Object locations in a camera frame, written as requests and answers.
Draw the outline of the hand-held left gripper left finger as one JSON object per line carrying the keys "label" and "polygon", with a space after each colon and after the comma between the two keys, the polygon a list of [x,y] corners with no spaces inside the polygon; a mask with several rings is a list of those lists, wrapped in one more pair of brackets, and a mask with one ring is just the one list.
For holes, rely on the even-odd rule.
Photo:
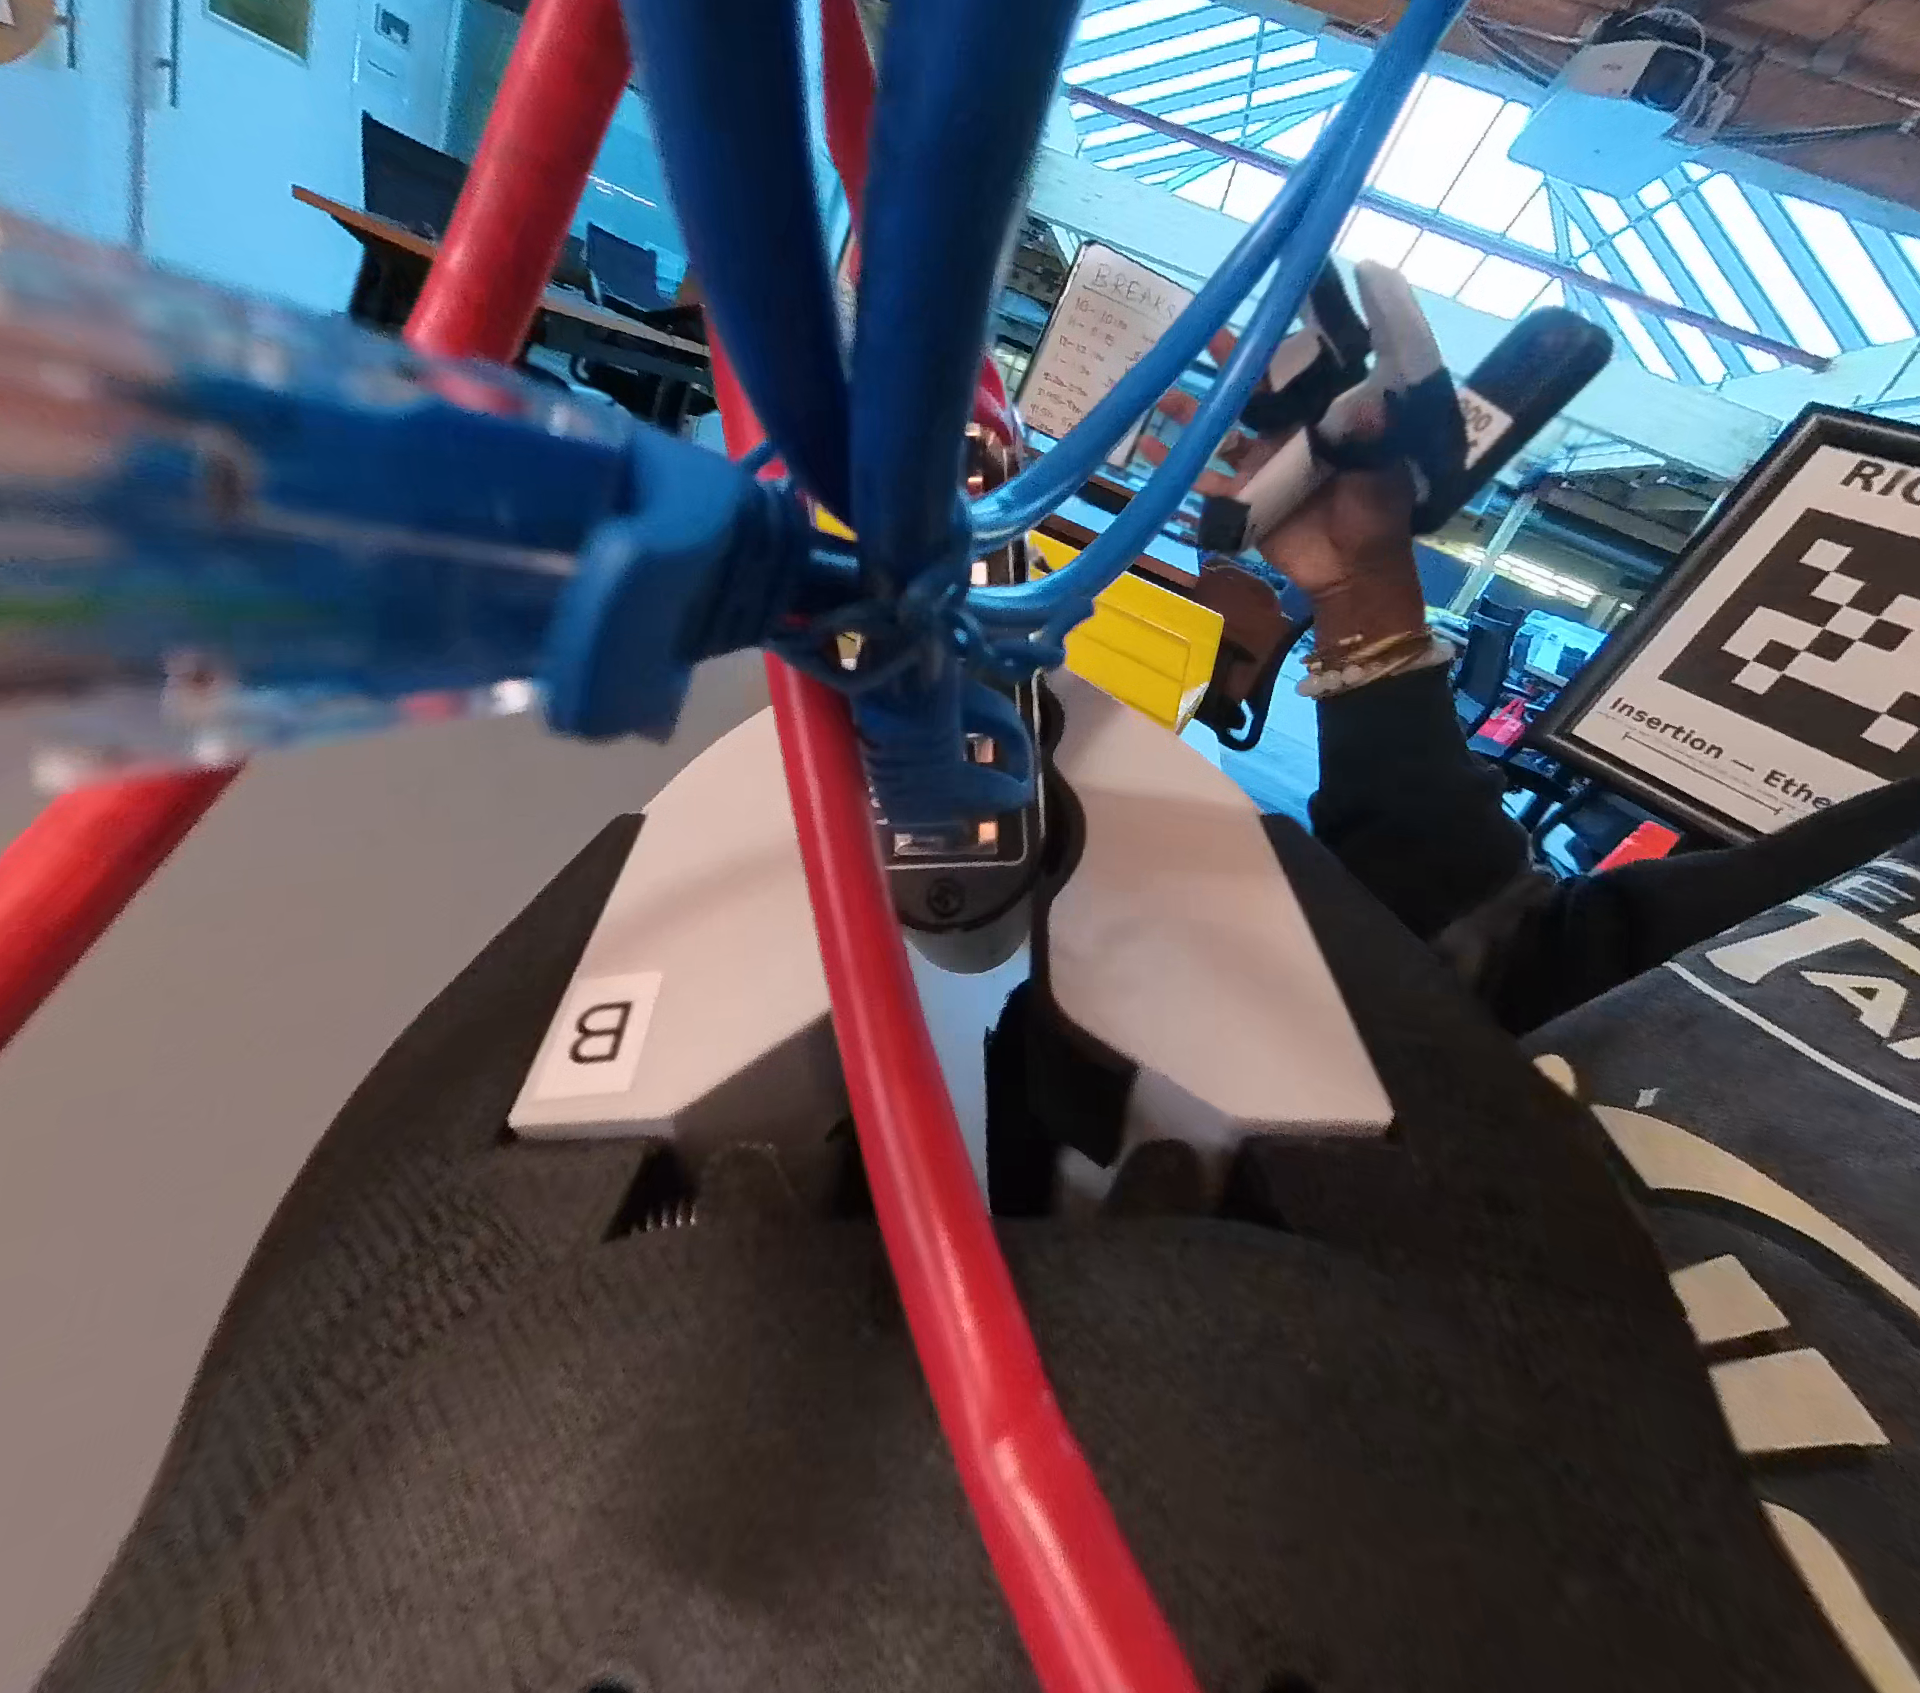
{"label": "hand-held left gripper left finger", "polygon": [[825,1142],[847,1118],[773,712],[656,795],[539,1036],[529,1141]]}

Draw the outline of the black ethernet adapter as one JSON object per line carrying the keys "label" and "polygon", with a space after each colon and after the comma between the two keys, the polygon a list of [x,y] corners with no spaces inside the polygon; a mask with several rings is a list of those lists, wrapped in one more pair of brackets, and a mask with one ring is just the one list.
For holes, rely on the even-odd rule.
{"label": "black ethernet adapter", "polygon": [[875,811],[875,844],[894,912],[933,964],[953,972],[990,970],[1027,937],[1032,897],[1052,840],[1046,740],[1060,716],[1037,679],[994,685],[1012,703],[1032,747],[1032,795],[1018,814],[961,824],[896,827]]}

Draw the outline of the white ceiling unit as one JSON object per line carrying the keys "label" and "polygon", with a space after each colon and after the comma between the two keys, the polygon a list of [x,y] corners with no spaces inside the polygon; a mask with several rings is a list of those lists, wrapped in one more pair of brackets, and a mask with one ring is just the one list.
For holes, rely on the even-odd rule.
{"label": "white ceiling unit", "polygon": [[1721,64],[1673,40],[1577,49],[1505,149],[1548,181],[1628,198],[1673,173],[1714,103]]}

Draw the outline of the framed marker sign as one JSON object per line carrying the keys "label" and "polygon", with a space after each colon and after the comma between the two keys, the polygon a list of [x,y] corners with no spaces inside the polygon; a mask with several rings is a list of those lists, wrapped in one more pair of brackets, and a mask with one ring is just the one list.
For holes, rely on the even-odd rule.
{"label": "framed marker sign", "polygon": [[1915,777],[1915,420],[1802,410],[1527,740],[1717,842]]}

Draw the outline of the handwritten whiteboard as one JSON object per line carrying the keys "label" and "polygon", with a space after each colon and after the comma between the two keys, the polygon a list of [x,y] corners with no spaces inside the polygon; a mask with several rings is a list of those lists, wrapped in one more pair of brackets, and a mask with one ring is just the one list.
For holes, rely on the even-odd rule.
{"label": "handwritten whiteboard", "polygon": [[1052,447],[1077,429],[1192,298],[1192,289],[1153,267],[1084,243],[1019,378],[1027,445]]}

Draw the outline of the person's right forearm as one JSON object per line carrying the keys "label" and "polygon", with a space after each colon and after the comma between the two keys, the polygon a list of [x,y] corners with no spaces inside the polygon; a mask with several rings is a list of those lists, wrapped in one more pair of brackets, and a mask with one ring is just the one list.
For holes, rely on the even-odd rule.
{"label": "person's right forearm", "polygon": [[1310,828],[1514,1034],[1891,854],[1915,854],[1917,785],[1884,785],[1778,832],[1556,878],[1469,752],[1439,672],[1316,707]]}

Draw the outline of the large yellow plastic bin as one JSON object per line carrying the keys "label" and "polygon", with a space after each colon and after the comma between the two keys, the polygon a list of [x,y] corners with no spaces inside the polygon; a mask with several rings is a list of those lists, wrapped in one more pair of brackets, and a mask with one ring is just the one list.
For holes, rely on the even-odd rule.
{"label": "large yellow plastic bin", "polygon": [[1115,577],[1063,637],[1063,670],[1183,735],[1211,682],[1222,616],[1138,572]]}

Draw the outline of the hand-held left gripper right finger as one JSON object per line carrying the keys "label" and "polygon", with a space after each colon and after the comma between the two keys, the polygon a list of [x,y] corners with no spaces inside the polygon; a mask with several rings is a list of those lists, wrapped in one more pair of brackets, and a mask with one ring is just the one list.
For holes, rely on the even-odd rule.
{"label": "hand-held left gripper right finger", "polygon": [[1077,850],[1043,985],[1092,1043],[1068,1138],[1376,1137],[1393,1109],[1254,801],[1068,674],[1052,771]]}

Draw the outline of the wooden office desk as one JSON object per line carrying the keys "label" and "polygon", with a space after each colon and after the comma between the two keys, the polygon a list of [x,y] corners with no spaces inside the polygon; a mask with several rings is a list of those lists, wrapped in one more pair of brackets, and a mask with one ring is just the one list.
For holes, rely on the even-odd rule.
{"label": "wooden office desk", "polygon": [[[438,243],[304,187],[291,187],[291,197],[361,249],[347,319],[375,333],[400,333],[419,303]],[[609,400],[663,433],[686,433],[715,413],[707,350],[698,339],[596,304],[576,289],[544,289],[512,364],[539,385]]]}

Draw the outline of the person's right hand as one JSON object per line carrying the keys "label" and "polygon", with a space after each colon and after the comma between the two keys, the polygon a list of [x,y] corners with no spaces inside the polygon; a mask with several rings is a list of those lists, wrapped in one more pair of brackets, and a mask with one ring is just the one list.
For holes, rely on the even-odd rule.
{"label": "person's right hand", "polygon": [[1308,603],[1314,644],[1303,696],[1327,700],[1445,663],[1417,578],[1413,492],[1399,463],[1333,472],[1259,543]]}

